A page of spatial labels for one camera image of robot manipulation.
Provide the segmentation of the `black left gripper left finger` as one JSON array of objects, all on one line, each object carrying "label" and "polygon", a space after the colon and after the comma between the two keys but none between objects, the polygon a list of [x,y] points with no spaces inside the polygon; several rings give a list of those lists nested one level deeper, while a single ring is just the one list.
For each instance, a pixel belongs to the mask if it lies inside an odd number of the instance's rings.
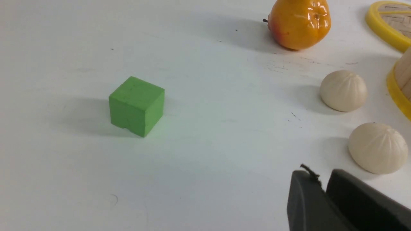
[{"label": "black left gripper left finger", "polygon": [[319,175],[307,165],[292,172],[287,217],[291,231],[352,231],[354,227],[331,202]]}]

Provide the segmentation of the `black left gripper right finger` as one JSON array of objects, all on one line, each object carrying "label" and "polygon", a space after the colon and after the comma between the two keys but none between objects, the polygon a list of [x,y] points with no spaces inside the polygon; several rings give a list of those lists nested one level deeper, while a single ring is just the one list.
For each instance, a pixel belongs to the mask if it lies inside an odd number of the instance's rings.
[{"label": "black left gripper right finger", "polygon": [[326,194],[360,231],[409,231],[411,211],[357,177],[334,169]]}]

